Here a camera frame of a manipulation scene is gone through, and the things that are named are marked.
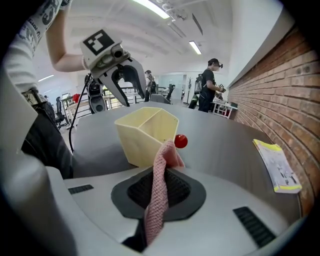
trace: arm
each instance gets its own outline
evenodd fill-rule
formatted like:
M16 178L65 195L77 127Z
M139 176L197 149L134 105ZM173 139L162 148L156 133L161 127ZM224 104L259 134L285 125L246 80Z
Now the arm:
M52 25L46 32L46 43L52 66L60 72L85 70L82 66L82 55L69 54L65 46L65 22L69 8L59 10Z
M215 86L214 84L216 84L216 83L213 83L211 80L208 80L208 81L206 81L206 86L210 89L210 90L212 90L212 91L218 91L218 92L220 92L220 93L222 93L222 88L220 88L220 87L218 87L218 86Z

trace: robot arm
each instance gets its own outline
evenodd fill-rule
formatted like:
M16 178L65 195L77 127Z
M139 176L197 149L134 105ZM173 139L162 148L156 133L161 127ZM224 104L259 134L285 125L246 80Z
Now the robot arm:
M125 82L132 83L144 99L146 79L142 65L122 48L121 43L116 35L102 28L80 42L80 48L94 80L101 86L105 85L119 102L129 107L119 80L123 78Z

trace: red ball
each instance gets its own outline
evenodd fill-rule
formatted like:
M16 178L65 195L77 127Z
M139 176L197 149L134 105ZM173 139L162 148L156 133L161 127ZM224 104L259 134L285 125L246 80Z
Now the red ball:
M178 149L183 149L188 144L188 139L183 134L177 134L174 139L174 145Z

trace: pink towel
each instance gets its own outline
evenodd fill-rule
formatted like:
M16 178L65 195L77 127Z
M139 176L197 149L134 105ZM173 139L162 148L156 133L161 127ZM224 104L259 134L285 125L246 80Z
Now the pink towel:
M144 228L146 242L150 245L163 227L164 212L168 209L167 185L165 182L165 168L184 167L172 139L162 144L153 163L153 184L151 200L145 209Z

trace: backpack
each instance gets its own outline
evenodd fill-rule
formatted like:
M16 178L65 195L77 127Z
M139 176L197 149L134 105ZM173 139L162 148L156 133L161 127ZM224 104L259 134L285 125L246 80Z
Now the backpack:
M199 94L201 90L202 90L202 75L199 74L199 76L195 80L194 94Z

